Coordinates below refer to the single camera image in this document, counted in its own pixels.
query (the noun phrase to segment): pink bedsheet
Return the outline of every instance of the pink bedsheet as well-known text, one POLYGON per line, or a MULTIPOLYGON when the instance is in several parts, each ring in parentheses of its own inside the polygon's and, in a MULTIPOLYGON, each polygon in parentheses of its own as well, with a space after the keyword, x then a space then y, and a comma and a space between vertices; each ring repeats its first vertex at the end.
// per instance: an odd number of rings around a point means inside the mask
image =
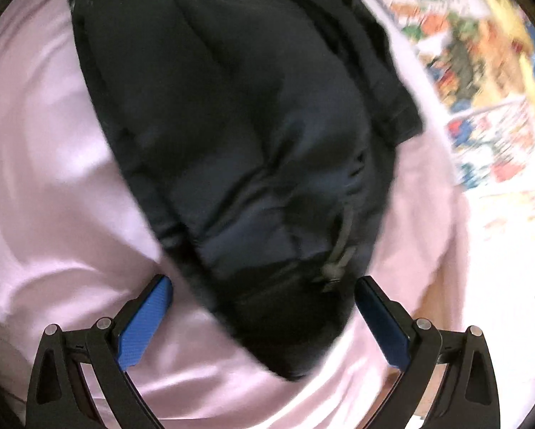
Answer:
MULTIPOLYGON (((427 130, 400 146, 370 269, 410 311, 455 233, 460 198, 432 111, 421 108, 427 130)), ((174 303, 130 375, 165 428, 357 426, 386 370, 359 315, 299 383, 257 364, 163 258, 121 178, 79 70, 67 0, 15 0, 0 19, 0 385, 23 401, 45 326, 89 327, 159 271, 174 303)), ((94 385, 93 396, 117 427, 94 385)))

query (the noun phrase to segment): silver bolt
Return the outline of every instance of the silver bolt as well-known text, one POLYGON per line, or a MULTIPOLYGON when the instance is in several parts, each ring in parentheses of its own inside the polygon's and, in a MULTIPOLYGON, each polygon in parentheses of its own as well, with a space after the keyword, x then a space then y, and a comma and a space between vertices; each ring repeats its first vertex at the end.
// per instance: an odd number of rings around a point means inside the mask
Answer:
POLYGON ((478 326, 470 326, 470 332, 476 337, 480 337, 482 335, 482 329, 480 329, 478 326))
POLYGON ((423 331, 429 330, 432 326, 431 322, 423 317, 416 320, 416 325, 419 329, 423 329, 423 331))
POLYGON ((46 335, 53 335, 55 332, 57 332, 57 325, 56 324, 50 324, 45 328, 45 334, 46 335))
POLYGON ((109 317, 102 317, 97 321, 97 327, 99 329, 108 329, 111 325, 111 319, 109 317))

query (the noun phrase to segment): pink fabric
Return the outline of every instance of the pink fabric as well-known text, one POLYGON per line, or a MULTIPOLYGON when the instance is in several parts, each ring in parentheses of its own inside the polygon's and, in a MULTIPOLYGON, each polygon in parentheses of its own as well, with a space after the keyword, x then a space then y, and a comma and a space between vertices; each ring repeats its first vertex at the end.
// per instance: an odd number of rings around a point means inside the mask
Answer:
MULTIPOLYGON (((441 143, 429 123, 400 146, 371 268, 410 311, 453 232, 441 143)), ((89 327, 158 271, 171 277, 174 303, 130 375, 165 428, 349 429, 363 418, 386 365, 360 316, 300 383, 257 364, 163 259, 92 109, 67 0, 15 0, 0 19, 0 384, 23 400, 47 324, 89 327)))

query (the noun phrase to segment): black fabric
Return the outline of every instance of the black fabric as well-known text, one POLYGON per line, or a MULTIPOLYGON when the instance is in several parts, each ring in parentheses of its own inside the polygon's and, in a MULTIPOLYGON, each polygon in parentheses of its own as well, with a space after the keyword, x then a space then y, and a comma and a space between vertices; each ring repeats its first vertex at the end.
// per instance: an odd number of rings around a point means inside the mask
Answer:
POLYGON ((163 248, 258 360, 308 374, 352 311, 395 147, 421 131, 384 31, 359 0, 69 2, 100 124, 163 248), (346 225, 354 256, 322 271, 346 225))

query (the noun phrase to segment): blue gripper pad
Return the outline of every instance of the blue gripper pad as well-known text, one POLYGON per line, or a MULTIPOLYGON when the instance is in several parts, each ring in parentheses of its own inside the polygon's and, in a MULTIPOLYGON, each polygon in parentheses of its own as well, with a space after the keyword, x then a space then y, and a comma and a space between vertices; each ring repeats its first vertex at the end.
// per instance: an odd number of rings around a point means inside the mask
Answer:
POLYGON ((411 362, 409 339, 364 277, 355 285, 355 303, 387 363, 404 372, 411 362))
POLYGON ((172 304, 172 282, 163 277, 119 336, 117 362, 123 371, 137 364, 172 304))

